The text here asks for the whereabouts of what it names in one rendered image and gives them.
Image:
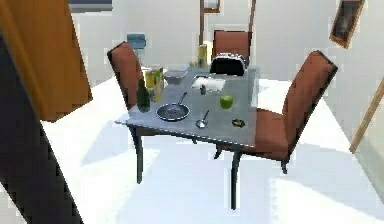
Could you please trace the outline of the yellow tall container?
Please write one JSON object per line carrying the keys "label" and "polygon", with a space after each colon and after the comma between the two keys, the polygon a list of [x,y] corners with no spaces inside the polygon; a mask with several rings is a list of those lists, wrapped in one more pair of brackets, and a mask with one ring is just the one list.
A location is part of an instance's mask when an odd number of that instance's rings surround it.
{"label": "yellow tall container", "polygon": [[201,44],[198,47],[198,66],[200,68],[207,67],[207,45]]}

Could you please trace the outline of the green apple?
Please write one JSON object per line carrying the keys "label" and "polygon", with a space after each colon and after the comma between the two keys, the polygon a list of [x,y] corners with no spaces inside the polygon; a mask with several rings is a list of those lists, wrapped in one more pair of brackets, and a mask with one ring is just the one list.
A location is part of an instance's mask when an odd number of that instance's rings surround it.
{"label": "green apple", "polygon": [[222,95],[220,97],[220,105],[223,109],[229,109],[233,104],[233,97],[230,95]]}

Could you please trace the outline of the black toaster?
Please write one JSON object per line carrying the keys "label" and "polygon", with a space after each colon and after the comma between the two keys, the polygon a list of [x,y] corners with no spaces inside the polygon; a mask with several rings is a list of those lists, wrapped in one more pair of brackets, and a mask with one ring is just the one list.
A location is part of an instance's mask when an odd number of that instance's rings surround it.
{"label": "black toaster", "polygon": [[219,53],[211,62],[211,74],[243,76],[247,69],[246,59],[239,54]]}

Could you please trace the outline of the white tray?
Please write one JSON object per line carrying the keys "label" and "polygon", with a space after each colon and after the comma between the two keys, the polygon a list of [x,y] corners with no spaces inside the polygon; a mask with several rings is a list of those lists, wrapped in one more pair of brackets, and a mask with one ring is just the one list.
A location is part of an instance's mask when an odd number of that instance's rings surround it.
{"label": "white tray", "polygon": [[224,79],[198,77],[194,80],[192,88],[199,89],[200,87],[205,86],[207,91],[221,91],[224,88],[224,85]]}

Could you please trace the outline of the brown dining chair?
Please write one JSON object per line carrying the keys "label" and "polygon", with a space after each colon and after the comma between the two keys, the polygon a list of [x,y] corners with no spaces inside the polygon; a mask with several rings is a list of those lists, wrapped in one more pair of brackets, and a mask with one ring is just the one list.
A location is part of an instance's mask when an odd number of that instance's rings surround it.
{"label": "brown dining chair", "polygon": [[312,51],[288,89],[282,113],[257,109],[255,144],[243,147],[242,152],[280,161],[286,174],[290,156],[337,71],[338,67],[325,54]]}
{"label": "brown dining chair", "polygon": [[212,57],[219,53],[232,53],[241,55],[245,64],[249,65],[252,33],[248,31],[215,30]]}
{"label": "brown dining chair", "polygon": [[130,110],[136,105],[138,81],[143,78],[138,58],[126,41],[109,50],[107,57],[119,84],[126,108]]}

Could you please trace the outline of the dark cabinet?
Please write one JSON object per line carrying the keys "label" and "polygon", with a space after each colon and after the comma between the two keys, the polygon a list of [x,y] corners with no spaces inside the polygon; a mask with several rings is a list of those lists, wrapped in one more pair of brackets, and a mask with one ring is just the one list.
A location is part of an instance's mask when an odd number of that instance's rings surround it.
{"label": "dark cabinet", "polygon": [[2,32],[0,183],[27,224],[84,224]]}

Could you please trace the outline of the grey dining table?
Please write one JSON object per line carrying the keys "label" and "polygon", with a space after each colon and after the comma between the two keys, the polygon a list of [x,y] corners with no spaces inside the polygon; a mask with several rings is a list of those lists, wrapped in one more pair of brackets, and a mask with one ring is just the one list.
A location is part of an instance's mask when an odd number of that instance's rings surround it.
{"label": "grey dining table", "polygon": [[[207,91],[201,95],[200,88],[192,88],[194,80],[198,77],[224,79],[225,85],[221,91]],[[231,168],[231,208],[236,208],[237,171],[242,148],[254,143],[253,137],[256,128],[256,106],[259,91],[258,78],[260,71],[249,68],[243,76],[214,75],[207,69],[190,67],[184,79],[176,85],[168,85],[159,102],[150,105],[148,112],[142,113],[138,107],[132,107],[125,120],[120,123],[130,129],[137,156],[137,180],[142,180],[143,174],[143,147],[141,137],[146,131],[157,135],[171,135],[193,141],[229,145],[234,148]],[[187,95],[183,104],[190,109],[189,115],[180,121],[167,122],[156,115],[156,110],[169,103],[176,103],[182,94]],[[229,109],[220,105],[220,97],[230,95],[234,101]],[[208,124],[205,128],[198,128],[195,123],[207,116]],[[240,119],[245,126],[235,127],[232,120]]]}

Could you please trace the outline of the wooden door frame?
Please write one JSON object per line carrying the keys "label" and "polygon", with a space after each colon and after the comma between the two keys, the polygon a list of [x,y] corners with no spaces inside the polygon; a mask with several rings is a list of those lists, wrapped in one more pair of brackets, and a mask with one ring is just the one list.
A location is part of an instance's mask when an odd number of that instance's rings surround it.
{"label": "wooden door frame", "polygon": [[248,31],[253,35],[256,2],[257,0],[221,0],[219,13],[205,13],[203,0],[198,0],[198,44],[203,43],[205,35],[212,38],[215,30]]}

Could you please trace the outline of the brown framed mirror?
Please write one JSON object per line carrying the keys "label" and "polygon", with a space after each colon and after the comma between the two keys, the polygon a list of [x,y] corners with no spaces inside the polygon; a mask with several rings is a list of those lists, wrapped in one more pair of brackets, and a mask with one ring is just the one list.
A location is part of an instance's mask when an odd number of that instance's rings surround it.
{"label": "brown framed mirror", "polygon": [[203,0],[203,11],[205,13],[219,13],[221,0]]}

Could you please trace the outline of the dark green bottle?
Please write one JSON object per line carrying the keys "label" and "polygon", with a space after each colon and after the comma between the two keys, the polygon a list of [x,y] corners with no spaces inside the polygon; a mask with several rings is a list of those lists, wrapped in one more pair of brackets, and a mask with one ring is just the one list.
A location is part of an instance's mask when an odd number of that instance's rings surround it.
{"label": "dark green bottle", "polygon": [[136,101],[140,112],[145,113],[150,110],[150,96],[148,90],[145,87],[145,81],[143,79],[138,81]]}

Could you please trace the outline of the blue grey box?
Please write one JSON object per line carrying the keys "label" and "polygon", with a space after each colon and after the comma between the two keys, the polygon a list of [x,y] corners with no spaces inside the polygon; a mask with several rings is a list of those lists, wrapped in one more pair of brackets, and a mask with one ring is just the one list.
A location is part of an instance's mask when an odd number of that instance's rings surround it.
{"label": "blue grey box", "polygon": [[146,36],[144,33],[128,33],[127,42],[133,49],[144,49],[146,47]]}

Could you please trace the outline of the grey bowl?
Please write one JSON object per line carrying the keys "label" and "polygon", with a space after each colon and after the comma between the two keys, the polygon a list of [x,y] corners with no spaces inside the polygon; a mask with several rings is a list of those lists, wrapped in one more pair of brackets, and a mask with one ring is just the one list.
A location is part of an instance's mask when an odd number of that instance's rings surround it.
{"label": "grey bowl", "polygon": [[185,64],[168,65],[164,69],[164,79],[169,84],[179,84],[186,76],[188,68]]}

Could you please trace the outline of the black frying pan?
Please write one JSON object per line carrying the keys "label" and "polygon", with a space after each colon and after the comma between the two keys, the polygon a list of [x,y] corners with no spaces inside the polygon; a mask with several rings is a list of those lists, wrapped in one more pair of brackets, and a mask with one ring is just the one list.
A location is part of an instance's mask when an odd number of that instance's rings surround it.
{"label": "black frying pan", "polygon": [[178,102],[160,106],[156,110],[156,115],[161,120],[167,122],[176,122],[185,119],[190,113],[189,107],[183,104],[186,95],[187,93],[184,92]]}

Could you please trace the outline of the metal spoon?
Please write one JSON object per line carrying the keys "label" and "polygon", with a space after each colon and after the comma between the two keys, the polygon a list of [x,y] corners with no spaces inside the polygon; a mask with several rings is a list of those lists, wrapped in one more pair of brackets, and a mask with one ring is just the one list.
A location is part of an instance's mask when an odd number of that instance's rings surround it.
{"label": "metal spoon", "polygon": [[209,114],[209,112],[206,112],[202,119],[196,121],[195,125],[198,128],[202,129],[202,128],[205,128],[207,126],[207,124],[208,124],[208,121],[207,121],[208,114]]}

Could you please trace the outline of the brown framed picture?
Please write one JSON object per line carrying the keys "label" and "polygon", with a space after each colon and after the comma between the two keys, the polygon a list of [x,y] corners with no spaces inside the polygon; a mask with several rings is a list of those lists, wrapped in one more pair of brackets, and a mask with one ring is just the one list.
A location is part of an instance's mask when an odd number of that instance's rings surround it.
{"label": "brown framed picture", "polygon": [[329,39],[348,49],[365,0],[340,0]]}

